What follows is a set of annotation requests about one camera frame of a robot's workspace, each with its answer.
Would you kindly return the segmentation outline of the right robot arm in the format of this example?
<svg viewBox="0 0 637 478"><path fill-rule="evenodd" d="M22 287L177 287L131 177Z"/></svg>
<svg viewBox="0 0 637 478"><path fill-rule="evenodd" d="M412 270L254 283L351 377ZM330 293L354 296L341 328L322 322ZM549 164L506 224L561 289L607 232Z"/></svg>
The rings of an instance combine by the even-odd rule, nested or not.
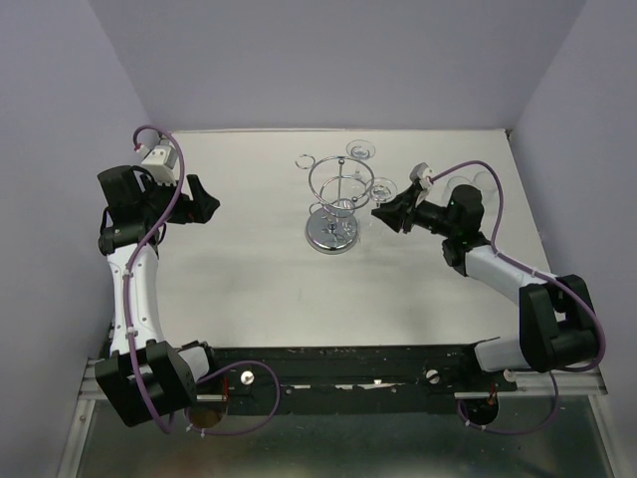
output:
<svg viewBox="0 0 637 478"><path fill-rule="evenodd" d="M581 278L536 272L495 252L481 231L484 206L476 187L455 187L445 206L421 199L423 193L413 183L392 201L373 209L372 216L396 233L409 233L417 226L442 236L443 257L450 268L489 286L519 311L515 337L479 342L474 346L475 355L459 363L463 386L481 389L492 381L495 371L548 372L597 356L601 339L586 314L591 304Z"/></svg>

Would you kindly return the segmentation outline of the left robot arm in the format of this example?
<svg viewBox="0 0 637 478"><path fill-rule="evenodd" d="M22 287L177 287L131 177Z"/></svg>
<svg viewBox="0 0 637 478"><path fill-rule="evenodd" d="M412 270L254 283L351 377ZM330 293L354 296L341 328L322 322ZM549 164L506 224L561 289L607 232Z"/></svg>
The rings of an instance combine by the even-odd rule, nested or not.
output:
<svg viewBox="0 0 637 478"><path fill-rule="evenodd" d="M197 391L211 392L220 383L212 349L201 342L174 348L159 320L157 221L205 224L220 206L197 175L186 180L189 191L183 193L141 166L98 175L106 198L99 249L111 271L114 316L108 356L97 364L96 379L128 427L192 406Z"/></svg>

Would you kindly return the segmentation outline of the clear wine glass front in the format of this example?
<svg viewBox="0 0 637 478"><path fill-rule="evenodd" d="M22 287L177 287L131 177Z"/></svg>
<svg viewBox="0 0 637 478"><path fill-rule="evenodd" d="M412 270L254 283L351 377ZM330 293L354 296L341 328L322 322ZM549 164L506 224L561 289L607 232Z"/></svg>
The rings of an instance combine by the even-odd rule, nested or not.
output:
<svg viewBox="0 0 637 478"><path fill-rule="evenodd" d="M463 175L454 175L447 180L445 190L451 194L456 187L461 185L472 186L473 181Z"/></svg>

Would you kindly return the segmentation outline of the chrome wine glass rack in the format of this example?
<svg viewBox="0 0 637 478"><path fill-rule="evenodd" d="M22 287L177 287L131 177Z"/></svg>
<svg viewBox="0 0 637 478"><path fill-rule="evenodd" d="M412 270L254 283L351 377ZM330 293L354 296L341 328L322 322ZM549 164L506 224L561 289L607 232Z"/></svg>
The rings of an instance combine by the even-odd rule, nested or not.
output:
<svg viewBox="0 0 637 478"><path fill-rule="evenodd" d="M295 166L307 174L308 188L314 198L305 226L307 242L326 255L350 251L360 238L356 213L370 201L375 181L373 170L365 160L351 155L317 159L302 154Z"/></svg>

